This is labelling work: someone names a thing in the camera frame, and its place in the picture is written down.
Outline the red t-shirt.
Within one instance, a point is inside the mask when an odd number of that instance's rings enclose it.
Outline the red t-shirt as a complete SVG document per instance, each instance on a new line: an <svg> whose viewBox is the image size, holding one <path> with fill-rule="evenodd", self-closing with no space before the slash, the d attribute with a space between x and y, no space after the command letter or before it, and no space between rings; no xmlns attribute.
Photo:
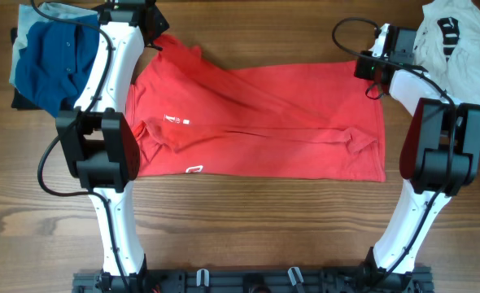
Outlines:
<svg viewBox="0 0 480 293"><path fill-rule="evenodd" d="M382 105L355 63L225 70L175 37L129 87L143 176L386 179Z"/></svg>

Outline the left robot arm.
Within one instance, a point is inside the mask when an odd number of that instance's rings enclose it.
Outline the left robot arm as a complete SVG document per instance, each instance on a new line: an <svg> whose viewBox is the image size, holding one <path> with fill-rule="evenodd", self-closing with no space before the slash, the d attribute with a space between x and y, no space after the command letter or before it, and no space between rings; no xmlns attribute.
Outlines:
<svg viewBox="0 0 480 293"><path fill-rule="evenodd" d="M125 119L133 72L145 47L168 28L153 1L116 1L98 15L100 38L89 79L55 125L68 170L91 200L103 242L103 266L77 273L75 292L157 289L137 236L133 182L140 151Z"/></svg>

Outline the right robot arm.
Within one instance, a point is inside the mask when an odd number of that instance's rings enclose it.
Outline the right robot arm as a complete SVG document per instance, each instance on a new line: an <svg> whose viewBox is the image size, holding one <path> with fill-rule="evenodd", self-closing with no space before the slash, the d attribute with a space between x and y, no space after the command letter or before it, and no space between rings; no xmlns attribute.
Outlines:
<svg viewBox="0 0 480 293"><path fill-rule="evenodd" d="M385 86L412 109L400 154L401 195L370 258L380 282L414 270L436 216L478 171L480 105L455 103L424 68L413 65L415 34L391 24L376 27L375 42L360 52L355 70L356 77Z"/></svg>

